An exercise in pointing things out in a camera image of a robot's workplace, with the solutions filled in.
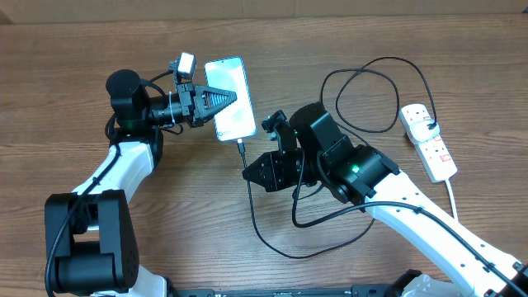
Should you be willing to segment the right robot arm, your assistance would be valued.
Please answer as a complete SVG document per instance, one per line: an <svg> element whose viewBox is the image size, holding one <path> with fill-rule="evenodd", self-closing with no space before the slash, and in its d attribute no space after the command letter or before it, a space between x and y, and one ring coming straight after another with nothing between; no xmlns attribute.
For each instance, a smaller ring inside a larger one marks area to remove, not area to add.
<svg viewBox="0 0 528 297"><path fill-rule="evenodd" d="M360 210L406 238L448 277L404 273L387 296L525 296L527 267L484 242L430 200L398 164L368 145L353 145L319 102L290 118L277 111L262 122L278 149L243 170L267 192L321 183L348 206L312 225Z"/></svg>

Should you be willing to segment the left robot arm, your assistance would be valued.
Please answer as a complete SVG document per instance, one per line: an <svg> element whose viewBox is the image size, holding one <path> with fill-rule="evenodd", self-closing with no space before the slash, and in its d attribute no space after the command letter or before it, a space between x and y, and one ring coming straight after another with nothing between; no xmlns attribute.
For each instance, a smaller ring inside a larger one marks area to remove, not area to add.
<svg viewBox="0 0 528 297"><path fill-rule="evenodd" d="M237 95L195 85L190 74L170 74L176 91L159 97L147 92L158 85L133 70L118 70L107 79L114 113L105 127L106 159L83 184L45 202L47 295L177 295L167 277L140 265L129 202L159 164L165 132L182 123L201 127Z"/></svg>

